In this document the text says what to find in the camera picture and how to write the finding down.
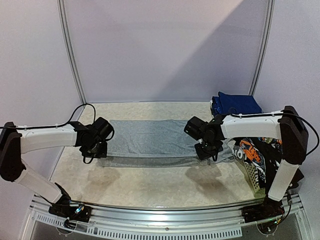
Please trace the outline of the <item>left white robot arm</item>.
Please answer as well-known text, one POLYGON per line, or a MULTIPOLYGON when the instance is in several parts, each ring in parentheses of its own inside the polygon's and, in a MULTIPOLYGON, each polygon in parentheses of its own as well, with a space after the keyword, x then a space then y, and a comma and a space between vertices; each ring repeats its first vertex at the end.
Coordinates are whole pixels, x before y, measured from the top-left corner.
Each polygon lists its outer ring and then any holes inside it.
POLYGON ((63 217, 70 217, 74 205, 69 195, 49 180, 49 174, 66 147, 77 148, 85 161, 105 158, 114 134, 114 127, 102 117, 91 124, 69 121, 22 126, 6 122, 0 128, 0 177, 30 189, 54 205, 63 217))

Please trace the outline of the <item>grey tank top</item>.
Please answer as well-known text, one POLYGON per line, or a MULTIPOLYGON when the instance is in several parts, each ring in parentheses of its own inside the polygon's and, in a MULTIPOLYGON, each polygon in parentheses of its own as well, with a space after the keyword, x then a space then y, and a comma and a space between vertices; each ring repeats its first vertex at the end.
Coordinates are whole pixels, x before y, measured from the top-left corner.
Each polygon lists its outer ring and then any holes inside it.
POLYGON ((107 156, 98 159, 102 167, 175 168, 205 166, 194 145, 184 133, 186 120, 111 120, 115 133, 107 144, 107 156))

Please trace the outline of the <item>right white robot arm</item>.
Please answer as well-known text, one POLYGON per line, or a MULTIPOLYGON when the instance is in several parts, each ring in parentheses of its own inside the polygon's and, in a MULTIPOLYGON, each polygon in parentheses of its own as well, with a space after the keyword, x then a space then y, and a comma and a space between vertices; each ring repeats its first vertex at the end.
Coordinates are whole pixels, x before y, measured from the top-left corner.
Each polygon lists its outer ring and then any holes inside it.
POLYGON ((269 113, 217 114, 210 121, 193 116, 183 131, 197 141, 194 148, 200 160, 217 161, 227 144, 257 168, 266 195, 258 208, 262 218, 274 214, 277 202, 301 179, 299 167, 307 156, 309 133, 292 106, 269 113))

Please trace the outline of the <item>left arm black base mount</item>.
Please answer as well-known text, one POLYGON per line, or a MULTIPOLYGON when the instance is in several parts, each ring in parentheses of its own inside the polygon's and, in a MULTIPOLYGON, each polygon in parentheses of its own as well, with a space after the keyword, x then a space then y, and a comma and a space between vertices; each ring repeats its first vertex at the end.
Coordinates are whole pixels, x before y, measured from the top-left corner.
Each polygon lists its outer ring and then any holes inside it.
POLYGON ((62 186, 57 183, 55 185, 61 190, 62 196, 56 203, 51 203, 48 212, 58 217, 68 218, 70 221, 88 223, 93 208, 84 203, 74 203, 62 186))

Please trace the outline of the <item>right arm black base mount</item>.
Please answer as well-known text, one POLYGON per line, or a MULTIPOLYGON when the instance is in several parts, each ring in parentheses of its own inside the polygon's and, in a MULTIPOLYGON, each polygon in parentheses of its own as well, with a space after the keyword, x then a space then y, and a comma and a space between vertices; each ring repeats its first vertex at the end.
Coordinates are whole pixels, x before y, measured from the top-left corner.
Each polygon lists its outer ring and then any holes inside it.
POLYGON ((245 223, 271 219, 274 225, 279 225, 288 217, 292 208, 293 201, 289 191, 285 193, 285 197, 289 206, 287 211, 285 211, 282 200, 276 201, 266 195, 262 203, 243 207, 241 216, 245 223))

